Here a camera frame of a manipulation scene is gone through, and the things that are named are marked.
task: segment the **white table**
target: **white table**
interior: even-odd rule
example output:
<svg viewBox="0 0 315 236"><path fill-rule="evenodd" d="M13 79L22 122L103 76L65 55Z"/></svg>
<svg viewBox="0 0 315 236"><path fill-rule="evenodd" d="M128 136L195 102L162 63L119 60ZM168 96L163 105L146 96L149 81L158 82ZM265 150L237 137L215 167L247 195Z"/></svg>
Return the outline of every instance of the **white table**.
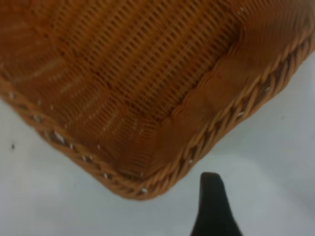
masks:
<svg viewBox="0 0 315 236"><path fill-rule="evenodd" d="M283 93L145 202L113 195L0 101L1 236L189 235L206 171L223 178L245 236L315 235L315 54Z"/></svg>

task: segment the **woven rattan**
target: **woven rattan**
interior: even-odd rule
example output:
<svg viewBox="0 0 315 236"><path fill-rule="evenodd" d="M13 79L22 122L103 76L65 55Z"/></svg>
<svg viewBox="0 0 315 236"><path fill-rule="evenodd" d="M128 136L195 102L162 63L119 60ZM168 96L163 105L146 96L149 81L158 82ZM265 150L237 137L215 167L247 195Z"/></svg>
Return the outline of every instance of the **woven rattan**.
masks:
<svg viewBox="0 0 315 236"><path fill-rule="evenodd" d="M288 83L315 0L2 0L0 94L116 194L164 193Z"/></svg>

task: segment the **wicker basket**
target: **wicker basket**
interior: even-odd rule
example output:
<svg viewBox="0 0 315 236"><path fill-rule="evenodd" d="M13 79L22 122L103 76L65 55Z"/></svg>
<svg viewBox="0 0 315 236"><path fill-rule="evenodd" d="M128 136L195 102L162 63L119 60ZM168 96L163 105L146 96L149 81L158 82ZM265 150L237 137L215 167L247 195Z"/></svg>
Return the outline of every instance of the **wicker basket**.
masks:
<svg viewBox="0 0 315 236"><path fill-rule="evenodd" d="M111 191L143 200L314 48L315 0L2 0L0 94Z"/></svg>

